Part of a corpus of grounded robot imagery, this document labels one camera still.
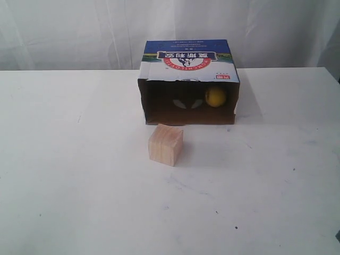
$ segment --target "printed logo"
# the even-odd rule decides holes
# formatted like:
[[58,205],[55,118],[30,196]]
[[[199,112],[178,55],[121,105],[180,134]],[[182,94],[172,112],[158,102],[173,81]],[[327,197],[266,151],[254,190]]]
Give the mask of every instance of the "printed logo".
[[216,75],[217,79],[222,79],[222,80],[230,80],[230,75],[228,74],[218,74]]
[[217,60],[215,52],[157,52],[157,58],[177,70],[195,71]]

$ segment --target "red logo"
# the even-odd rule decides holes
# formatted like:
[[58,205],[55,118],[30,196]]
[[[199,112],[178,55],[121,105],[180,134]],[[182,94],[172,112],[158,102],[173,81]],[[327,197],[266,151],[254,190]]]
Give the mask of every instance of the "red logo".
[[207,67],[211,62],[211,58],[195,58],[190,63],[188,63],[188,65],[185,66],[184,64],[180,63],[177,58],[164,58],[163,60],[166,65],[170,66],[173,69],[181,71],[199,70]]
[[230,80],[230,75],[227,74],[218,74],[216,75],[217,79],[222,79],[222,80]]

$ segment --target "white cloth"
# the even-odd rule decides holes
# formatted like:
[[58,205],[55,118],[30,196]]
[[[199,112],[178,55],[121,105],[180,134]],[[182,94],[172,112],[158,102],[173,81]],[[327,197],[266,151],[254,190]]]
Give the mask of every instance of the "white cloth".
[[138,69],[146,40],[227,39],[237,67],[340,76],[339,0],[0,0],[0,70]]

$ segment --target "open cardboard box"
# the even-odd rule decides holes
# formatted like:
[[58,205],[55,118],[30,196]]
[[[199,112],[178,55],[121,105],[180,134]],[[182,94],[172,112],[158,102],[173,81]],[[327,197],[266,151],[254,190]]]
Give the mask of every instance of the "open cardboard box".
[[[138,86],[146,124],[234,124],[240,82],[226,40],[148,41]],[[226,103],[205,102],[209,87]]]

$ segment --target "wooden cube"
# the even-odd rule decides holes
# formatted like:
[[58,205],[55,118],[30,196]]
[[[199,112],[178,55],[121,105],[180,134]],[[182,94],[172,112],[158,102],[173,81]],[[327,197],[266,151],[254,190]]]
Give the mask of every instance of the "wooden cube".
[[159,124],[149,139],[151,160],[174,166],[183,146],[183,130]]

